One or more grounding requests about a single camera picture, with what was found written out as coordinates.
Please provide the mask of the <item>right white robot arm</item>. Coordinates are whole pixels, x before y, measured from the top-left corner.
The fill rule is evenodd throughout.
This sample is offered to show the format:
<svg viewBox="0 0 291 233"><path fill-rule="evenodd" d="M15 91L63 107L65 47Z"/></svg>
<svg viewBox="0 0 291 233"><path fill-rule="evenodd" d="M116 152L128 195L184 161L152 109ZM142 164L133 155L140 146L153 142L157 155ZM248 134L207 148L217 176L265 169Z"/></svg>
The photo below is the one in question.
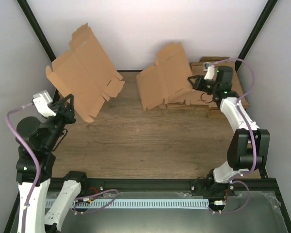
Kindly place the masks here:
<svg viewBox="0 0 291 233"><path fill-rule="evenodd" d="M188 77L192 88L211 95L213 102L227 118L234 135L227 150L226 161L203 178L197 178L192 192L205 190L211 196L222 194L238 175L264 169L270 143L270 133L254 122L232 90L233 69L228 66L208 66L205 75Z"/></svg>

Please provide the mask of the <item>cardboard box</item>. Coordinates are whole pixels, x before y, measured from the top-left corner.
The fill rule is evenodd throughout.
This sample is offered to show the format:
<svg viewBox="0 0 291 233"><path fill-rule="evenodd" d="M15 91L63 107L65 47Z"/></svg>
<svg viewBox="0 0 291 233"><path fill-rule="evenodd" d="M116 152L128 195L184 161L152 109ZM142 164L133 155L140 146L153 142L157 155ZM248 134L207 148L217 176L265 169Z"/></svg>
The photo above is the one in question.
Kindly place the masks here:
<svg viewBox="0 0 291 233"><path fill-rule="evenodd" d="M74 96L75 111L88 123L125 83L88 24L73 32L69 49L46 67L46 76L62 96Z"/></svg>

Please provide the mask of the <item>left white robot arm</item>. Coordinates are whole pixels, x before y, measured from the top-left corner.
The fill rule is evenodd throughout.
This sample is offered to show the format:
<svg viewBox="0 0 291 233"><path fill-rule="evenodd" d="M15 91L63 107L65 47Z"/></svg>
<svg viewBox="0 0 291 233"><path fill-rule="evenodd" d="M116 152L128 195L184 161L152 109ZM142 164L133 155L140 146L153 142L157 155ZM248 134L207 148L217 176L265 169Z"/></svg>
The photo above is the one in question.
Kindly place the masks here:
<svg viewBox="0 0 291 233"><path fill-rule="evenodd" d="M34 101L51 112L44 113L45 122L28 116L16 127L16 141L19 144L16 181L23 208L19 213L17 231L59 233L75 198L89 192L86 173L70 171L64 176L63 186L52 207L45 211L56 159L53 153L67 132L66 125L76 121L74 96L69 94L52 103L40 93Z"/></svg>

